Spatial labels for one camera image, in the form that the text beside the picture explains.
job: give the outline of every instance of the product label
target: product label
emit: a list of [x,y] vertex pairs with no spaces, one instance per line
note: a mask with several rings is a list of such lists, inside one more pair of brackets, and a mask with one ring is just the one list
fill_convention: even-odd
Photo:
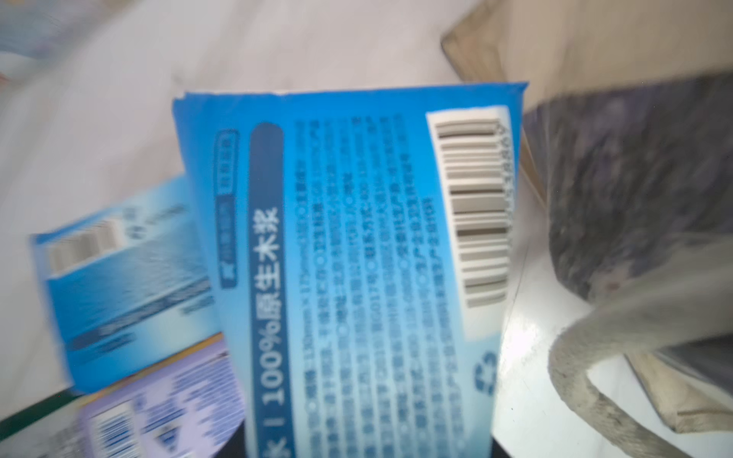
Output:
[[183,178],[36,236],[34,257],[81,391],[219,331]]
[[90,456],[208,458],[235,436],[244,416],[242,392],[219,341],[95,400],[81,421]]
[[522,89],[175,103],[249,455],[489,454]]

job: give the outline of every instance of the blue packaging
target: blue packaging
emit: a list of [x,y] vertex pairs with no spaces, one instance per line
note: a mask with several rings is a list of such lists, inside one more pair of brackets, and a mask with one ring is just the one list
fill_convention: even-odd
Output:
[[174,102],[248,456],[489,455],[524,87]]
[[100,390],[220,331],[189,201],[180,177],[33,237],[75,389]]

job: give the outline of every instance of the blue label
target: blue label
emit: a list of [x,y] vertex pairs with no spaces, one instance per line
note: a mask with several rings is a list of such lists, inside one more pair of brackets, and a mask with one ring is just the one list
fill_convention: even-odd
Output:
[[249,139],[252,373],[259,453],[293,444],[282,195],[283,133],[262,123]]
[[490,453],[523,89],[174,103],[248,456]]
[[189,198],[178,178],[35,237],[78,390],[98,391],[219,331]]
[[216,136],[214,183],[216,183],[216,242],[219,281],[224,289],[237,286],[237,226],[235,193],[239,133],[224,130]]

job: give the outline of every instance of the dark gray fabric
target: dark gray fabric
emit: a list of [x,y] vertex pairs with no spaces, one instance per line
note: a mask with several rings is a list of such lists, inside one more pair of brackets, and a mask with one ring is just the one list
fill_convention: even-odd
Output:
[[[582,298],[663,264],[680,244],[733,233],[733,73],[560,97],[524,127],[547,184],[555,273]],[[725,338],[664,353],[700,355],[689,366],[730,387],[733,371],[712,370],[733,368],[730,348]]]

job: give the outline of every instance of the blue tissue package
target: blue tissue package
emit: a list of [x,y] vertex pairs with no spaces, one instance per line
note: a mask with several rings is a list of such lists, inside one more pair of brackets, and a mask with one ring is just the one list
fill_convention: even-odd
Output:
[[182,177],[33,237],[74,386],[92,393],[219,332]]
[[524,84],[174,101],[251,457],[486,457]]

